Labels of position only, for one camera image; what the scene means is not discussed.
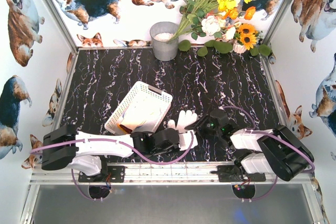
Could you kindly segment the white storage basket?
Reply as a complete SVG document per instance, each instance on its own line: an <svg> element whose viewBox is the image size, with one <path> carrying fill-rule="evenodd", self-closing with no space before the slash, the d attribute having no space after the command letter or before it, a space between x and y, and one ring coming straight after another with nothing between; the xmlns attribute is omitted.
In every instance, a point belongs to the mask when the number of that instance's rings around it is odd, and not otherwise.
<svg viewBox="0 0 336 224"><path fill-rule="evenodd" d="M134 132L154 133L168 110L173 96L137 81L104 124L114 135Z"/></svg>

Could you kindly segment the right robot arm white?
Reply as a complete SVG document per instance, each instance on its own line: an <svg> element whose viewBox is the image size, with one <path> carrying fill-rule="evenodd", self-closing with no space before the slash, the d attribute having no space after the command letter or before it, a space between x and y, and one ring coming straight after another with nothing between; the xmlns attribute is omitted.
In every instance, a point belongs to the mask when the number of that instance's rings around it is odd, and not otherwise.
<svg viewBox="0 0 336 224"><path fill-rule="evenodd" d="M216 109L199 119L188 113L182 128L233 148L235 168L243 175L275 174L288 182L315 170L313 154L284 125L269 130L237 129L224 110Z"/></svg>

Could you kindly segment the white glove orange cuff top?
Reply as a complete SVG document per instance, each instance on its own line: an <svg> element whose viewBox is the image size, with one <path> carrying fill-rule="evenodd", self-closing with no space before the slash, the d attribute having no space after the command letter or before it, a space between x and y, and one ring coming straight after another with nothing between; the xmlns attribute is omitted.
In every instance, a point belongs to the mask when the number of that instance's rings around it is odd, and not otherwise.
<svg viewBox="0 0 336 224"><path fill-rule="evenodd" d="M161 114L159 106L150 102L135 102L126 109L121 124L133 125L134 130L155 120Z"/></svg>

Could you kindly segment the orange dotted white glove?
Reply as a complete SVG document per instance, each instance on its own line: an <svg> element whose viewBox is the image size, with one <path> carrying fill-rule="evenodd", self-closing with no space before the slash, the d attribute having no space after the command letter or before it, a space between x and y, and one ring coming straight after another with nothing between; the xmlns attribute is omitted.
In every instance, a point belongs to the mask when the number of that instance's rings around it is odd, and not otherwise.
<svg viewBox="0 0 336 224"><path fill-rule="evenodd" d="M167 127L177 130L179 133L185 133L186 127L195 123L198 115L191 110L180 111L177 122L174 120L169 120L167 122Z"/></svg>

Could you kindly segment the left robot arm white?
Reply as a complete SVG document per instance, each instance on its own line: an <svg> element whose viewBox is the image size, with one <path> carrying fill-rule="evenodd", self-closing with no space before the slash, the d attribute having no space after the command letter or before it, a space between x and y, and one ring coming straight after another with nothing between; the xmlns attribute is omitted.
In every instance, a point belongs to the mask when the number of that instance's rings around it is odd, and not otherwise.
<svg viewBox="0 0 336 224"><path fill-rule="evenodd" d="M66 125L44 136L44 146L35 151L42 152L43 170L71 168L94 176L101 173L103 164L100 156L128 158L134 154L148 161L151 156L170 152L182 155L168 164L182 160L198 145L193 130L179 133L168 128L157 133L134 132L126 135L95 135L77 131L74 125Z"/></svg>

